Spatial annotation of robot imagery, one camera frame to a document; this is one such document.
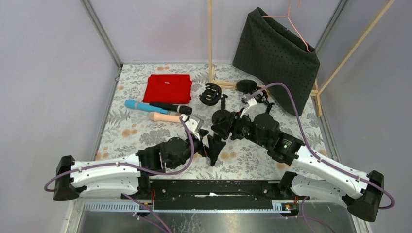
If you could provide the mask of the peach pink microphone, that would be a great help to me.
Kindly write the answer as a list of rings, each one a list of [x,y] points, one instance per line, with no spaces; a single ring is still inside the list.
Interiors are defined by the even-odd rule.
[[[187,115],[181,114],[180,116],[172,116],[168,114],[161,114],[158,112],[150,112],[149,119],[152,121],[164,121],[164,122],[173,122],[173,123],[180,123],[180,118],[184,121],[188,118]]]

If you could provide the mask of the black clip microphone stand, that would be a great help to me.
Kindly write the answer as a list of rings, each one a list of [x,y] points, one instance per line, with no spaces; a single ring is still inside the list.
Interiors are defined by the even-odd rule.
[[[241,80],[236,83],[235,87],[236,90],[242,93],[250,94],[251,92],[254,92],[256,90],[257,83],[253,80]]]

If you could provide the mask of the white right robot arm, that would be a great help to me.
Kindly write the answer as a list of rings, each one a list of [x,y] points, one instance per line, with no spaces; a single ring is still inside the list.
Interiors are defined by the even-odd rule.
[[[266,149],[278,163],[304,169],[320,180],[286,172],[279,182],[285,196],[309,196],[336,203],[368,222],[377,217],[384,176],[378,171],[355,170],[315,152],[302,140],[280,130],[279,122],[268,113],[253,120],[240,112],[218,110],[212,115],[212,131],[223,140],[247,139]]]

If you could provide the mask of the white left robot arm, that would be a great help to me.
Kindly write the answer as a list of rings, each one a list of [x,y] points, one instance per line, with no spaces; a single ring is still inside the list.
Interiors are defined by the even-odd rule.
[[[107,161],[77,161],[71,155],[61,157],[56,175],[52,179],[54,189],[45,185],[45,190],[53,193],[54,201],[69,201],[79,197],[110,197],[127,195],[147,195],[151,191],[150,176],[176,175],[188,168],[188,162],[197,153],[210,159],[210,165],[217,158],[226,143],[218,135],[206,136],[208,145],[194,135],[183,140],[179,137],[137,153]]]

